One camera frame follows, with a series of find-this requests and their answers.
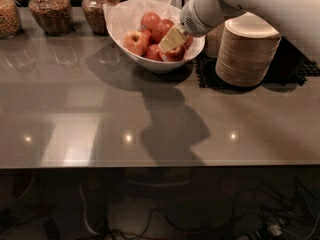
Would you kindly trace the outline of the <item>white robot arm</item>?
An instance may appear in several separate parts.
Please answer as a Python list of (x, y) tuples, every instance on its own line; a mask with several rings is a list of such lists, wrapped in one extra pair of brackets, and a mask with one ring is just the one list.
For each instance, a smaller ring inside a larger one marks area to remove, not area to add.
[(308, 59), (320, 64), (320, 0), (189, 0), (179, 23), (159, 47), (168, 52), (184, 44), (189, 35), (202, 37), (245, 12), (268, 22)]

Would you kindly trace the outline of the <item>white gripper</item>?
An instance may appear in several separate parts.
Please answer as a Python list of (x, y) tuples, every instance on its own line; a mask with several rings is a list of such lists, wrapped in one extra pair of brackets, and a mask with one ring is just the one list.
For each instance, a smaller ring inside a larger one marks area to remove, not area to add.
[(189, 0), (180, 12), (181, 25), (174, 25), (161, 39), (159, 49), (167, 53), (187, 40), (187, 34), (202, 37), (243, 11), (222, 0)]

